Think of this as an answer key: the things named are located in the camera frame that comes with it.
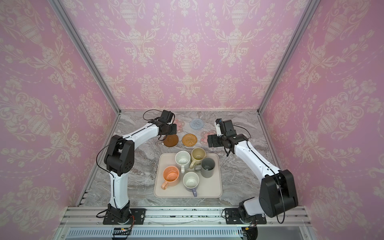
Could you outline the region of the pink flower silicone coaster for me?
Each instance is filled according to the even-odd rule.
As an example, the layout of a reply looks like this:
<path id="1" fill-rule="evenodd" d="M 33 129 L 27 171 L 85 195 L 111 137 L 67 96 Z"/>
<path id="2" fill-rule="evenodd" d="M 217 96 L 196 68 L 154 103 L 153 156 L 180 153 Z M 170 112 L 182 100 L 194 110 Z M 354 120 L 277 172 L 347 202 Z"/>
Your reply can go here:
<path id="1" fill-rule="evenodd" d="M 181 133 L 184 130 L 185 122 L 182 120 L 176 119 L 174 122 L 177 125 L 177 133 Z"/>

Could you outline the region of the blue round woven coaster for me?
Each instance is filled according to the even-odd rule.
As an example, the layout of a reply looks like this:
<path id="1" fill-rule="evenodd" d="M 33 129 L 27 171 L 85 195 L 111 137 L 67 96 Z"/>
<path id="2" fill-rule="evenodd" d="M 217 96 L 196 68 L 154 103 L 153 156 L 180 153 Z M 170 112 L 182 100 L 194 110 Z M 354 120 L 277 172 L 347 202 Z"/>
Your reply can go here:
<path id="1" fill-rule="evenodd" d="M 204 127 L 204 121 L 202 119 L 193 119 L 190 122 L 190 127 L 193 130 L 201 130 Z"/>

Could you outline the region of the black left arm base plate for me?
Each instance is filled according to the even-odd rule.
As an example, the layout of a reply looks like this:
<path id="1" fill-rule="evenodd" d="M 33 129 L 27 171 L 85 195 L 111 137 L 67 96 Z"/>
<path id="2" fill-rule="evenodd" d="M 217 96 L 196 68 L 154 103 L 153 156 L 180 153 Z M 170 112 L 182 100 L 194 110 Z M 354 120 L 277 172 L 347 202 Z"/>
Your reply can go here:
<path id="1" fill-rule="evenodd" d="M 122 214 L 113 214 L 107 210 L 107 216 L 103 220 L 104 225 L 143 225 L 146 217 L 145 208 L 133 208 L 123 210 Z"/>

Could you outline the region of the woven rattan round coaster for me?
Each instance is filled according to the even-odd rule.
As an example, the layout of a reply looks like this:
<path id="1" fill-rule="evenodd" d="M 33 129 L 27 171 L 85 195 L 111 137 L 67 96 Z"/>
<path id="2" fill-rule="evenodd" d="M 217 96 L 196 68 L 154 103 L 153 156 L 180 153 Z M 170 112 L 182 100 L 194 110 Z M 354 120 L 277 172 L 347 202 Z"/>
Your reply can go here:
<path id="1" fill-rule="evenodd" d="M 182 137 L 182 143 L 186 147 L 193 147 L 197 144 L 198 138 L 194 134 L 186 134 Z"/>

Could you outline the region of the brown wooden round coaster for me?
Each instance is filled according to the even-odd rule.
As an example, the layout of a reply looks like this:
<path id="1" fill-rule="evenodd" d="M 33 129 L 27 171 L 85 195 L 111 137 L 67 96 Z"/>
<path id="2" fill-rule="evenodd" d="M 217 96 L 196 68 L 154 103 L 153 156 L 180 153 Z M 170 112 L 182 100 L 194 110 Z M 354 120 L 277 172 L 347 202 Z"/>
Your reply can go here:
<path id="1" fill-rule="evenodd" d="M 179 142 L 178 135 L 168 135 L 163 141 L 164 145 L 169 148 L 176 146 L 178 142 Z"/>

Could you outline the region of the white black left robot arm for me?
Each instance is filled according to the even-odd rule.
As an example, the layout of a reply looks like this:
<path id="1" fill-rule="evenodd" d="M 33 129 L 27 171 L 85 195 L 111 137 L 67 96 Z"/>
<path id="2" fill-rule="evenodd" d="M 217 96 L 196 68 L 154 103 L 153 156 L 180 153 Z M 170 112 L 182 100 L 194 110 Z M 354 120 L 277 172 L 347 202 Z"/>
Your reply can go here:
<path id="1" fill-rule="evenodd" d="M 140 209 L 136 214 L 130 210 L 128 196 L 128 172 L 135 163 L 135 150 L 141 144 L 157 136 L 175 135 L 177 125 L 159 121 L 148 122 L 142 128 L 124 136 L 115 135 L 107 149 L 104 169 L 111 180 L 111 197 L 105 215 L 102 216 L 104 225 L 134 225 L 143 223 L 141 216 L 146 210 Z"/>

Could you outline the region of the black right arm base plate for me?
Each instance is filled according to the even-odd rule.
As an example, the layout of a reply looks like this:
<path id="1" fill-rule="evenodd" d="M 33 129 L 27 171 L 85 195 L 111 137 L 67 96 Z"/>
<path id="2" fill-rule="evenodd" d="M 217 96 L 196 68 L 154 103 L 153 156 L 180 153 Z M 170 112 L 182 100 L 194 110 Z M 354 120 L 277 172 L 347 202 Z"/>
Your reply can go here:
<path id="1" fill-rule="evenodd" d="M 222 211 L 222 218 L 226 220 L 227 225 L 266 225 L 265 215 L 258 214 L 242 219 L 242 214 L 238 208 L 225 208 Z"/>

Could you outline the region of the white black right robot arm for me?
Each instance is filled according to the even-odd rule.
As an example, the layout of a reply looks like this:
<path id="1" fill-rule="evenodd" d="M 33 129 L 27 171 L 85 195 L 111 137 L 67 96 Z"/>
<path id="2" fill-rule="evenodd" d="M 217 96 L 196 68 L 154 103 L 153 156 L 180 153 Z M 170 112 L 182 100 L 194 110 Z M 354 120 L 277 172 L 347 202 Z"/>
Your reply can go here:
<path id="1" fill-rule="evenodd" d="M 234 137 L 209 135 L 208 145 L 210 148 L 223 147 L 227 155 L 233 153 L 243 160 L 261 183 L 257 198 L 239 203 L 238 211 L 243 222 L 252 222 L 256 215 L 265 215 L 269 218 L 285 215 L 288 210 L 299 205 L 293 174 L 289 170 L 280 170 L 270 163 L 244 135 Z"/>

